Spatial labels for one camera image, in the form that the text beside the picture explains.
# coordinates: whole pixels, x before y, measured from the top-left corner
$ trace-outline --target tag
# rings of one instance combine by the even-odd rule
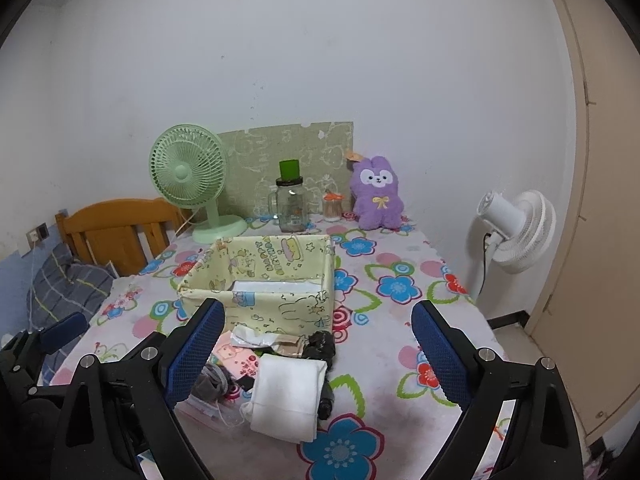
[[[347,152],[344,154],[344,158],[346,158],[347,160],[352,160],[353,162],[361,162],[365,157],[360,155],[359,153],[347,150]]]

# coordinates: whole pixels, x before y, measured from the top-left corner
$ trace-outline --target wooden chair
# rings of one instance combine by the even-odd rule
[[[166,225],[177,232],[183,222],[180,210],[162,198],[109,200],[69,217],[56,215],[60,236],[76,257],[89,264],[111,261],[123,276],[140,272],[147,263],[138,226],[155,257],[169,244]]]

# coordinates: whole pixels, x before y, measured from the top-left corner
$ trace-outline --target white fan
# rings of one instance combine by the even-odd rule
[[[489,264],[494,261],[505,272],[529,269],[551,244],[556,230],[556,210],[535,190],[518,195],[513,203],[490,191],[478,205],[478,216],[493,229],[484,242],[484,272],[471,295],[477,298]]]

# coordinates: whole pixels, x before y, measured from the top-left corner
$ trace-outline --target purple stuffed animal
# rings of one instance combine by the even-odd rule
[[[398,196],[398,178],[385,157],[356,162],[349,186],[356,196],[353,212],[360,217],[360,229],[398,229],[402,225],[404,204]]]

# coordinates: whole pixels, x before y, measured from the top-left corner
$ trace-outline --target green desk fan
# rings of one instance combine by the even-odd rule
[[[179,124],[158,137],[149,155],[156,189],[180,208],[207,210],[207,221],[193,230],[193,240],[212,244],[239,236],[247,228],[236,215],[220,216],[216,199],[225,187],[226,154],[220,138],[193,124]]]

